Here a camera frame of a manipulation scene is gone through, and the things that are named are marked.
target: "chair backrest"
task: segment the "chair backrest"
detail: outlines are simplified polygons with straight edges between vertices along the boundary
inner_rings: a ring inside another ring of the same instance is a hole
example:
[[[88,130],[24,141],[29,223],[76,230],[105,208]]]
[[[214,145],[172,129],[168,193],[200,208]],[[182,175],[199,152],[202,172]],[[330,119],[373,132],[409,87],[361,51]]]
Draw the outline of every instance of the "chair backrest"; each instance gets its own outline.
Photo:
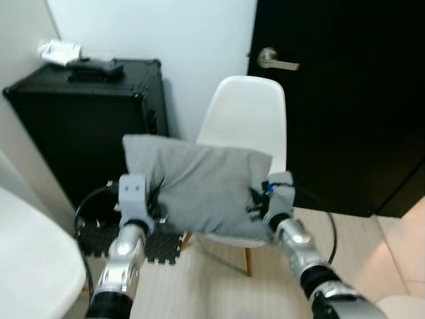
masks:
[[[270,173],[285,171],[284,90],[266,78],[225,78],[212,98],[197,143],[258,150],[273,156]]]

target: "gray pillow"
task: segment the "gray pillow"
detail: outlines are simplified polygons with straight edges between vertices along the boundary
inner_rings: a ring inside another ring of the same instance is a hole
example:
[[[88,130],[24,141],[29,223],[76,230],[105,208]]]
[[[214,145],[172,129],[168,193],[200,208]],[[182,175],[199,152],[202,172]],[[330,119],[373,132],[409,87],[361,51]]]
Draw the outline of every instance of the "gray pillow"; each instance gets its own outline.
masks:
[[[151,189],[164,179],[158,204],[167,222],[160,231],[270,240],[267,226],[246,208],[249,188],[267,180],[271,156],[149,135],[126,135],[123,143],[130,173],[146,176]]]

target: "white table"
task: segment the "white table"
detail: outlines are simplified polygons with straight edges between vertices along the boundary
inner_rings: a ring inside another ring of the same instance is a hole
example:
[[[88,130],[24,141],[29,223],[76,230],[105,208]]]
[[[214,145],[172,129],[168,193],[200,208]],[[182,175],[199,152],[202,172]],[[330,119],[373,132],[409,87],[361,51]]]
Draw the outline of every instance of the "white table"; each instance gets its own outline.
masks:
[[[62,318],[81,293],[78,247],[48,217],[0,187],[0,318]]]

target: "door handle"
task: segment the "door handle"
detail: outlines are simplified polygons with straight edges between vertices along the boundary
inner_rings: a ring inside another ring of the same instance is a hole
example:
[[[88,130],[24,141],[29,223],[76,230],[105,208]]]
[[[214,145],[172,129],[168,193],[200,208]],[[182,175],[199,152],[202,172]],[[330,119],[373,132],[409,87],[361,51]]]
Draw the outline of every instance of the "door handle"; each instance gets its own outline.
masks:
[[[281,68],[283,70],[296,71],[299,63],[278,60],[278,53],[273,48],[264,48],[258,55],[257,63],[262,68]]]

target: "black case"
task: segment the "black case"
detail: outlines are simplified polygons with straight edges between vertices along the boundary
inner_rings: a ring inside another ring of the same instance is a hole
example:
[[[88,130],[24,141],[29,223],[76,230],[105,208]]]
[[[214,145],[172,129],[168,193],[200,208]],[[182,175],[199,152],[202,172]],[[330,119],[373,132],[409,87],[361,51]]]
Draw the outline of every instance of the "black case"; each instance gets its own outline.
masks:
[[[71,82],[47,64],[3,91],[75,207],[127,171],[124,134],[168,135],[161,63],[118,62],[115,82]]]

